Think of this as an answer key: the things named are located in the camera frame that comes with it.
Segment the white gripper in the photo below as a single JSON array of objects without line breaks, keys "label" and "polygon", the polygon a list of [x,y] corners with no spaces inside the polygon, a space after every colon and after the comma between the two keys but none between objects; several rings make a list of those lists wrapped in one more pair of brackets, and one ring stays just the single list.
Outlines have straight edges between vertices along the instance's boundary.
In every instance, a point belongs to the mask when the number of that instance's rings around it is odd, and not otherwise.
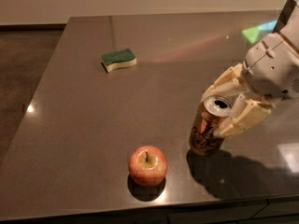
[{"label": "white gripper", "polygon": [[229,117],[213,132],[215,137],[239,135],[271,115],[275,105],[263,97],[249,98],[249,85],[265,96],[299,97],[298,50],[297,35],[269,34],[248,51],[243,65],[229,67],[206,89],[202,101],[210,96],[237,96]]}]

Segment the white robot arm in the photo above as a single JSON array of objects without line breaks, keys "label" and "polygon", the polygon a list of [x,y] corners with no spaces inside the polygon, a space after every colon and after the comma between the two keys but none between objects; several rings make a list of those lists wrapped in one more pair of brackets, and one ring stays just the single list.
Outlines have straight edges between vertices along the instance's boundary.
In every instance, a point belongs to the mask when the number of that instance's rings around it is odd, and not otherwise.
[{"label": "white robot arm", "polygon": [[238,135],[266,119],[285,99],[299,94],[299,3],[287,0],[273,32],[256,43],[242,63],[228,68],[204,92],[236,98],[230,115],[211,134]]}]

